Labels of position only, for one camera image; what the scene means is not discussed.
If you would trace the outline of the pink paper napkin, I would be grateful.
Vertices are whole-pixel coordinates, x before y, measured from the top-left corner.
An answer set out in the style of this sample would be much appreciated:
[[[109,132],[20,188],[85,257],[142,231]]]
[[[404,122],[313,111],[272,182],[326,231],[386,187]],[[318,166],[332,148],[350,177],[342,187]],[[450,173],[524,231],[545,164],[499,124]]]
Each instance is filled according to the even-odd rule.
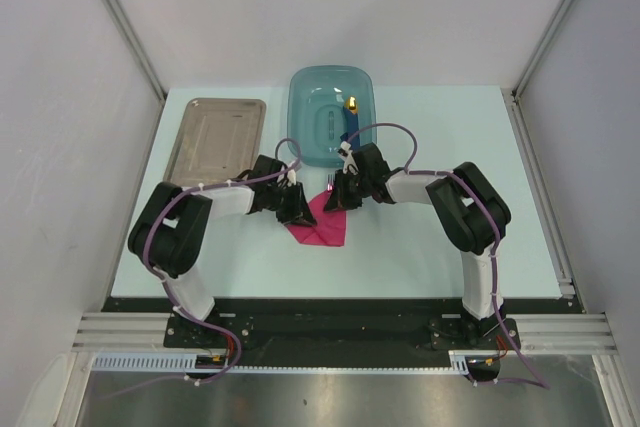
[[[343,247],[345,245],[346,212],[325,212],[324,206],[329,197],[330,192],[324,191],[309,202],[311,213],[317,222],[315,226],[286,226],[298,243],[320,247]]]

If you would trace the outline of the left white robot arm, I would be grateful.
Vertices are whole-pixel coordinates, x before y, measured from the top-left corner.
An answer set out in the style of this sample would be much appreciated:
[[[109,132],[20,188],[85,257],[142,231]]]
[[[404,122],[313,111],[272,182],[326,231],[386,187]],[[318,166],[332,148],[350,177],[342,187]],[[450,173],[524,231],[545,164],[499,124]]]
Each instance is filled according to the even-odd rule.
[[[160,280],[174,309],[189,319],[187,336],[199,346],[214,344],[221,334],[220,321],[210,315],[214,297],[197,267],[206,229],[217,219],[263,210],[285,226],[317,225],[294,167],[260,155],[251,169],[221,184],[157,184],[129,233],[129,252]]]

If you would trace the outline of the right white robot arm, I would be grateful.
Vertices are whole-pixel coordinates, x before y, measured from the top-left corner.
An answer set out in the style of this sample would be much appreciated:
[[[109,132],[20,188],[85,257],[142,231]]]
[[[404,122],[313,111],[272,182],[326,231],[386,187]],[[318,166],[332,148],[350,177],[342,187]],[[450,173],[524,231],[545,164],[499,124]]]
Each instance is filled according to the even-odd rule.
[[[448,240],[462,257],[464,308],[461,335],[473,348],[493,341],[504,323],[497,254],[511,212],[472,162],[451,171],[392,169],[379,148],[339,148],[343,167],[334,175],[326,212],[355,210],[365,198],[382,204],[414,203],[434,208]]]

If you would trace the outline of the brown metal tray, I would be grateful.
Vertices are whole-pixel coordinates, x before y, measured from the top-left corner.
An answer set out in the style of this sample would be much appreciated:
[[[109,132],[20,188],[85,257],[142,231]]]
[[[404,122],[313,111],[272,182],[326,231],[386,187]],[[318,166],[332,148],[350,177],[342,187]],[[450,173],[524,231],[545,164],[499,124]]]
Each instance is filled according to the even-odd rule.
[[[225,181],[258,156],[266,103],[258,99],[194,98],[188,102],[164,179],[181,187]]]

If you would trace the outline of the teal plastic basin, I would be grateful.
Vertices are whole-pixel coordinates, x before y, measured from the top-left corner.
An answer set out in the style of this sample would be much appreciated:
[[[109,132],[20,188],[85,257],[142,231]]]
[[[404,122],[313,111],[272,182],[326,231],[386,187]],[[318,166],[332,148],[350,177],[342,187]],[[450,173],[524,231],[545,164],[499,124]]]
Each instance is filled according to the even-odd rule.
[[[337,168],[338,149],[345,132],[343,105],[349,96],[358,103],[359,129],[376,122],[373,83],[352,66],[305,67],[291,78],[287,136],[301,148],[302,162],[311,167]]]

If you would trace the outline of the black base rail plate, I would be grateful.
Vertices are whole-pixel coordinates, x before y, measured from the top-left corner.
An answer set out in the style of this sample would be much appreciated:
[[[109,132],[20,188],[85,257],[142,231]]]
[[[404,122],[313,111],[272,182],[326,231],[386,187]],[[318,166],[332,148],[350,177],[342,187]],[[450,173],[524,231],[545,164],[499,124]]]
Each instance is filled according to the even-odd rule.
[[[576,298],[508,299],[495,319],[478,322],[458,299],[222,299],[204,325],[172,312],[160,298],[110,297],[105,313],[157,314],[160,344],[200,350],[208,365],[238,355],[243,367],[421,368],[446,364],[452,350],[509,350],[524,316],[580,314]]]

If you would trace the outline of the aluminium front rail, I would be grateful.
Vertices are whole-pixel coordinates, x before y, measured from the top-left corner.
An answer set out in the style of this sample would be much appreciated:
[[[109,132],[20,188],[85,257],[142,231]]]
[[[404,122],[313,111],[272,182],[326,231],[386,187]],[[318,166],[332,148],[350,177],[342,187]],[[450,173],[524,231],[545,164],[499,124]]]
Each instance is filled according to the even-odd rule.
[[[526,354],[596,355],[617,352],[604,314],[514,315]]]

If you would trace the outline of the left aluminium frame post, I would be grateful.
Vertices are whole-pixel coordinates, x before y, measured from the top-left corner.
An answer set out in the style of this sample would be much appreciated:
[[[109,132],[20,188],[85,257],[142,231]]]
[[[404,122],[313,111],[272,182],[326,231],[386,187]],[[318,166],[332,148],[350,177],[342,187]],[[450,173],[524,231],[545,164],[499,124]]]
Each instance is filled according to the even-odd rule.
[[[120,0],[101,0],[107,13],[109,14],[116,30],[124,41],[134,63],[141,71],[146,83],[153,91],[155,97],[161,104],[167,98],[167,92],[162,87],[160,78],[153,67],[151,60],[137,35],[129,16],[127,15]]]

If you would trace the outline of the aluminium frame post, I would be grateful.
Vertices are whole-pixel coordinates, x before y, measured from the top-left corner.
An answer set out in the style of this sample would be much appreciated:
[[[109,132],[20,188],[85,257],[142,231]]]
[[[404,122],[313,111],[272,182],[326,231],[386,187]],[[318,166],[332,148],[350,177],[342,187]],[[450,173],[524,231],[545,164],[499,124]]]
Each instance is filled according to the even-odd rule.
[[[160,78],[153,67],[151,60],[137,35],[129,16],[127,15],[120,0],[101,0],[107,13],[109,14],[116,30],[124,41],[134,63],[141,71],[146,83],[153,91],[155,97],[161,104],[167,98],[167,92],[162,87]]]
[[[512,97],[518,101],[525,93],[536,71],[541,66],[545,57],[549,54],[553,43],[560,34],[563,25],[568,20],[569,14],[578,0],[560,0],[549,19],[541,38],[529,57],[515,86],[511,90]]]

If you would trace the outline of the right aluminium frame post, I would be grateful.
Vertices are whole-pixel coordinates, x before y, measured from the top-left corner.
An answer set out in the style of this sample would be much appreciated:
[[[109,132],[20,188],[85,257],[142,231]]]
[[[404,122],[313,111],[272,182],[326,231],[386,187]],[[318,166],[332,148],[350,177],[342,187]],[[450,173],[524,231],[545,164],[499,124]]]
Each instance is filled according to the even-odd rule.
[[[541,38],[529,57],[515,86],[511,90],[512,97],[518,101],[525,93],[536,71],[541,66],[545,57],[549,54],[553,43],[560,34],[563,25],[568,20],[569,14],[578,0],[560,0],[549,19]]]

